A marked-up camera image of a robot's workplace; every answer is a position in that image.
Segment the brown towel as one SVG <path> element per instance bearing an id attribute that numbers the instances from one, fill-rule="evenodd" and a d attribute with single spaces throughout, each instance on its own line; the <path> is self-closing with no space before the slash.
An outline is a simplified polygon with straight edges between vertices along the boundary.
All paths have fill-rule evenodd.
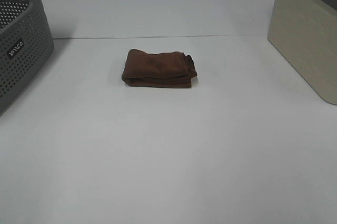
<path id="1" fill-rule="evenodd" d="M 182 52 L 150 54 L 131 49 L 122 80 L 133 87 L 190 88 L 197 76 L 193 59 Z"/>

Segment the beige storage bin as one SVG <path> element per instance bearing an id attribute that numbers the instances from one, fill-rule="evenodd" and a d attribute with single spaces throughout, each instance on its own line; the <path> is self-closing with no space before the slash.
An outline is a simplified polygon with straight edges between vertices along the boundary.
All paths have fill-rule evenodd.
<path id="1" fill-rule="evenodd" d="M 267 39 L 325 102 L 336 104 L 336 0 L 275 0 Z"/>

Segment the grey perforated laundry basket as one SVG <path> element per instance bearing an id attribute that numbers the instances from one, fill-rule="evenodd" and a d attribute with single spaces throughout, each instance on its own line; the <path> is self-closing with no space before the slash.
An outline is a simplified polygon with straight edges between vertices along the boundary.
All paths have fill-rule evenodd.
<path id="1" fill-rule="evenodd" d="M 42 0 L 1 0 L 1 112 L 30 84 L 53 50 Z"/>

